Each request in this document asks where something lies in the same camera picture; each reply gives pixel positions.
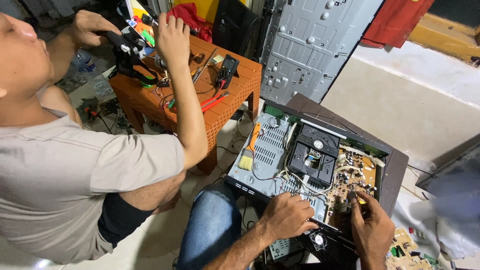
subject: orange plastic table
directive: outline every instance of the orange plastic table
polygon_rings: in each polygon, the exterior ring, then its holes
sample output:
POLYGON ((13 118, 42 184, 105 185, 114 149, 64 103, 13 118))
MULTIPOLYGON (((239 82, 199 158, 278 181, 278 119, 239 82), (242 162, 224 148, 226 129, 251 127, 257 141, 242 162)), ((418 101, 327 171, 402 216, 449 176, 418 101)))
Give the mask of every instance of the orange plastic table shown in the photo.
MULTIPOLYGON (((215 48, 217 48, 217 46, 190 36, 190 50, 192 50, 193 54, 204 53, 204 62, 208 59, 215 48)), ((223 99, 221 103, 215 105, 204 113, 205 129, 208 138, 208 155, 203 161, 197 164, 197 167, 206 174, 210 174, 217 165, 216 136, 218 131, 225 125, 233 113, 246 99, 248 100, 249 117, 253 120, 257 116, 262 75, 262 65, 259 63, 253 62, 220 47, 216 54, 220 54, 224 57, 226 54, 230 54, 235 59, 238 59, 240 61, 238 66, 240 77, 234 76, 227 89, 230 94, 223 99)), ((204 62, 201 64, 192 62, 190 70, 195 70, 197 67, 204 64, 204 62)), ((154 70, 155 65, 150 59, 145 59, 145 63, 150 69, 154 70)), ((195 83, 195 90, 197 93, 205 92, 213 88, 220 65, 221 63, 218 63, 215 66, 207 67, 205 69, 195 83)), ((141 67, 135 68, 138 68, 139 71, 148 75, 148 73, 146 73, 141 67)), ((159 88, 158 93, 160 95, 158 95, 155 93, 156 86, 152 88, 143 88, 139 80, 129 78, 122 74, 113 77, 109 82, 117 95, 125 115, 138 133, 144 134, 143 124, 145 121, 143 115, 159 123, 162 127, 169 128, 175 133, 177 132, 177 115, 173 108, 163 109, 163 106, 160 106, 161 101, 164 102, 162 99, 166 95, 172 94, 171 87, 159 88)), ((201 103, 211 98, 214 92, 215 90, 213 89, 205 94, 197 94, 198 101, 201 103)))

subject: man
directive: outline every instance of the man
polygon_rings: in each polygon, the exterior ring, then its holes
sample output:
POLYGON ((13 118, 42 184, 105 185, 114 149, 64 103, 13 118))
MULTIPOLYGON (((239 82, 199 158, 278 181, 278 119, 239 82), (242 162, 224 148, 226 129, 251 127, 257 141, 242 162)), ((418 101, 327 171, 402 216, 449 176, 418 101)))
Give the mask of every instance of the man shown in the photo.
MULTIPOLYGON (((395 226, 374 198, 363 192, 357 195, 371 211, 364 219, 357 198, 350 198, 361 269, 384 270, 395 226)), ((236 200, 225 184, 208 185, 198 194, 180 246, 177 270, 245 270, 274 241, 318 228, 306 221, 314 215, 309 201, 285 192, 270 201, 260 220, 240 238, 242 217, 236 200)))
POLYGON ((204 119, 188 67, 189 28, 159 18, 157 50, 176 98, 178 137, 83 130, 66 95, 49 87, 80 46, 120 31, 80 11, 49 44, 0 13, 0 235, 57 263, 97 259, 165 210, 185 171, 207 153, 204 119))

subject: digital multimeter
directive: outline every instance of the digital multimeter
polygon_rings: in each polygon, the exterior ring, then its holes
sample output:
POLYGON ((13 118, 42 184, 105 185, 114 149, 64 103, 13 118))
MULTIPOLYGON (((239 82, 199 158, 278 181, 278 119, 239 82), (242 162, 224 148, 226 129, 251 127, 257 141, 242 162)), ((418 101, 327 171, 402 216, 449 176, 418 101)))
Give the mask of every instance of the digital multimeter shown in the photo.
POLYGON ((226 89, 232 80, 233 75, 237 71, 240 61, 227 54, 223 60, 222 67, 216 76, 216 83, 221 85, 221 81, 225 80, 222 89, 226 89))

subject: gray t-shirt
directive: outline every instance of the gray t-shirt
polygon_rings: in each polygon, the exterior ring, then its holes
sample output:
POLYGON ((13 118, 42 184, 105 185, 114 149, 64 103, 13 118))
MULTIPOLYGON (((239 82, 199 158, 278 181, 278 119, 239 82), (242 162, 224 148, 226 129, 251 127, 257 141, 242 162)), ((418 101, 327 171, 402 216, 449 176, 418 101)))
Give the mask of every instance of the gray t-shirt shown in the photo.
POLYGON ((131 191, 183 170, 172 135, 87 131, 60 111, 32 127, 0 127, 0 235, 57 263, 113 252, 98 232, 106 193, 131 191))

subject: plastic water bottle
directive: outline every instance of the plastic water bottle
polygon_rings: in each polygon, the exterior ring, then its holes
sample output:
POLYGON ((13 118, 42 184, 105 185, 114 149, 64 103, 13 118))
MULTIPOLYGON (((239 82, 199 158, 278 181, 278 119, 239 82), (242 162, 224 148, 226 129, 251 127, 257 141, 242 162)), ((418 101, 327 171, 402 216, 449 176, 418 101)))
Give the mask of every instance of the plastic water bottle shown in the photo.
POLYGON ((87 83, 93 88, 93 91, 99 96, 109 96, 113 94, 113 89, 108 81, 98 71, 93 63, 92 57, 88 52, 79 49, 77 55, 73 58, 72 64, 84 74, 87 83))

